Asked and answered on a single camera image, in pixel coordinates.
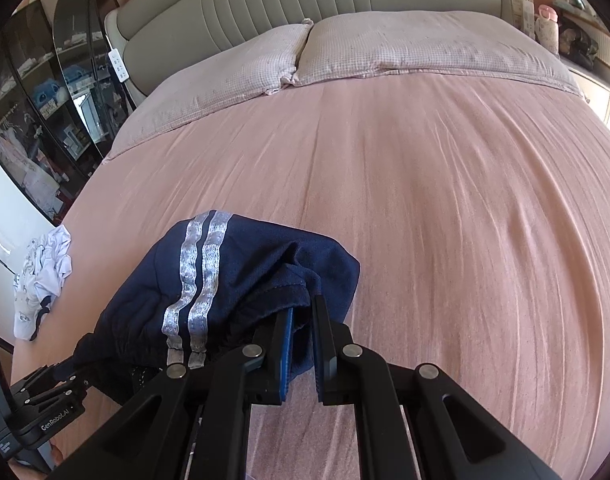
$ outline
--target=white stripe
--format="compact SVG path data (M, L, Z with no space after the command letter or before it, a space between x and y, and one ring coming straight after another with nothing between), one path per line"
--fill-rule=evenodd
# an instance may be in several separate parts
M202 246L202 290L189 311L187 328L192 344L189 368L199 368L205 362L205 345L207 344L207 314L210 311L214 296L218 291L218 268L220 267L220 246L225 238L230 213L216 211L207 231L207 238Z
M178 315L180 311L190 304L196 295L196 258L198 248L196 244L202 237L202 224L207 219L209 212L195 216L187 224L185 240L181 245L180 278L182 283L181 297L174 304L167 307L163 317L163 334L167 336L167 365L182 363L182 338L178 334Z

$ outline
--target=pink bedsheet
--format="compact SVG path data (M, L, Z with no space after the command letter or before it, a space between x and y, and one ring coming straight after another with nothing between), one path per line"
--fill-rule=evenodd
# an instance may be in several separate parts
M610 451L610 133L585 102L415 74L287 89L102 165L65 219L73 274L17 379L70 355L150 246L219 208L336 238L361 263L346 322L390 362L431 361L563 479ZM115 406L97 392L70 453ZM255 407L257 480L357 479L352 410L310 373Z

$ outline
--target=power socket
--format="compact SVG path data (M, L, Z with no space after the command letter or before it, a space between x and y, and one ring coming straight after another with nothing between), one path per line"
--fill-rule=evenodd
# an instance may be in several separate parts
M127 81L130 78L130 74L127 72L127 67L122 62L122 58L120 57L120 53L116 48L112 48L109 51L109 61L112 62L112 66L118 76L118 81L121 83Z

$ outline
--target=silver bolt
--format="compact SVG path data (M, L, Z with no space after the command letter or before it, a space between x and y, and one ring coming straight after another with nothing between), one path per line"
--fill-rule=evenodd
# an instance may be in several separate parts
M258 357L260 354L262 354L262 346L260 345L245 345L243 347L245 357Z
M438 368L434 365L422 365L418 373L425 379L435 379L438 377Z
M362 355L362 348L352 343L351 345L343 346L342 353L347 357L360 357Z
M174 363L167 367L167 377L170 379L182 379L187 373L187 368L181 363Z

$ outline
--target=checkered pillow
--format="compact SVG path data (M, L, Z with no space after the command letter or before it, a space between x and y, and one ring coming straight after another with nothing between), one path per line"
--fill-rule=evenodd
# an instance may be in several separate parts
M173 74L130 115L106 160L206 115L277 92L296 72L311 27L305 20L272 28Z
M569 70L509 23L478 12L358 12L317 23L292 84L410 72L483 75L580 95Z

